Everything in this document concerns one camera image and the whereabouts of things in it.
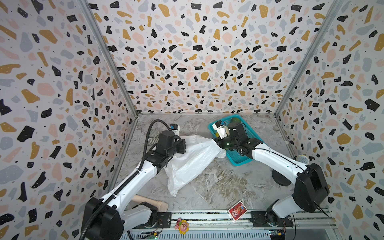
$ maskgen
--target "teal basket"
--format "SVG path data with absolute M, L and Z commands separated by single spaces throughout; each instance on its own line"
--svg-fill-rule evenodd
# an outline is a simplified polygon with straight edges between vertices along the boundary
M 255 137 L 255 138 L 262 141 L 262 139 L 259 137 L 259 135 L 257 135 L 257 133 L 255 133 L 255 131 L 248 125 L 248 123 L 242 117 L 240 117 L 240 115 L 238 115 L 238 114 L 230 115 L 226 118 L 222 118 L 219 120 L 223 121 L 225 123 L 225 125 L 228 125 L 231 123 L 232 118 L 240 119 L 240 121 L 247 126 L 247 130 L 245 132 L 247 133 L 249 138 Z M 216 138 L 217 131 L 213 129 L 212 125 L 219 120 L 216 120 L 216 121 L 214 121 L 208 125 L 209 131 L 211 131 L 214 138 Z M 235 166 L 240 166 L 240 165 L 243 165 L 243 164 L 246 164 L 246 163 L 252 161 L 252 159 L 250 159 L 247 156 L 240 156 L 240 154 L 237 151 L 229 151 L 229 150 L 226 150 L 226 151 L 227 151 L 227 157 L 229 158 L 229 161 L 231 161 L 231 163 Z

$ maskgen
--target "plastic bag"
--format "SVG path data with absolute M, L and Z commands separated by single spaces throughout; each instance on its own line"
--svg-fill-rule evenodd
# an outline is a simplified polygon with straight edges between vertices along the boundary
M 180 137 L 185 139 L 186 151 L 184 154 L 175 154 L 165 168 L 168 190 L 174 197 L 179 189 L 202 173 L 215 157 L 223 158 L 226 155 L 226 151 L 211 138 L 198 135 Z

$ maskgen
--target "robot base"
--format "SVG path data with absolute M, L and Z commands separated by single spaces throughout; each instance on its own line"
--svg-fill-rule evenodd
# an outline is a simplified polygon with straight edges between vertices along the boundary
M 291 184 L 291 181 L 289 181 L 288 178 L 284 177 L 281 173 L 279 173 L 276 170 L 272 170 L 272 178 L 275 180 L 277 184 L 284 187 Z
M 267 218 L 265 217 L 265 211 L 252 211 L 251 213 L 251 222 L 253 223 L 253 227 L 266 227 L 270 228 L 271 225 L 268 224 Z M 284 227 L 284 221 L 286 227 L 293 227 L 293 222 L 290 216 L 287 216 L 283 219 L 277 219 L 278 227 Z
M 157 217 L 156 217 L 156 221 L 160 220 L 159 221 L 160 225 L 158 226 L 157 224 L 155 224 L 152 228 L 158 227 L 159 230 L 162 228 L 170 228 L 171 216 L 172 216 L 171 212 L 158 212 Z M 139 226 L 134 227 L 134 228 L 143 229 L 146 227 L 144 225 L 139 225 Z

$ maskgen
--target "marble floor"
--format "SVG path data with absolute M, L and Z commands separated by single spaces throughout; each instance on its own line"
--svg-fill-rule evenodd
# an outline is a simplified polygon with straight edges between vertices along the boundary
M 121 182 L 141 160 L 145 134 L 154 119 L 181 126 L 180 136 L 197 134 L 212 138 L 208 124 L 228 115 L 140 115 L 121 167 L 117 183 Z M 289 156 L 288 149 L 278 130 L 273 116 L 242 115 L 263 141 L 276 151 Z M 161 123 L 154 128 L 165 130 Z M 282 187 L 271 177 L 272 169 L 263 163 L 251 161 L 235 167 L 227 157 L 214 159 L 194 180 L 179 190 L 176 197 L 170 195 L 168 177 L 161 170 L 138 193 L 138 195 L 161 200 L 170 210 L 229 209 L 242 200 L 248 209 L 265 209 L 277 198 L 293 193 L 292 185 Z

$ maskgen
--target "wooden handle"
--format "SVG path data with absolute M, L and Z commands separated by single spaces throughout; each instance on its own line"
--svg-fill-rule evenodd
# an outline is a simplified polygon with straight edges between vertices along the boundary
M 157 207 L 157 210 L 159 212 L 166 212 L 168 210 L 168 204 L 166 204 L 165 202 L 156 201 L 156 200 L 149 199 L 149 198 L 146 198 L 146 197 L 142 197 L 142 196 L 139 196 L 139 195 L 135 195 L 132 198 L 132 201 L 138 202 L 138 203 L 147 202 L 149 204 L 152 204 L 153 206 Z

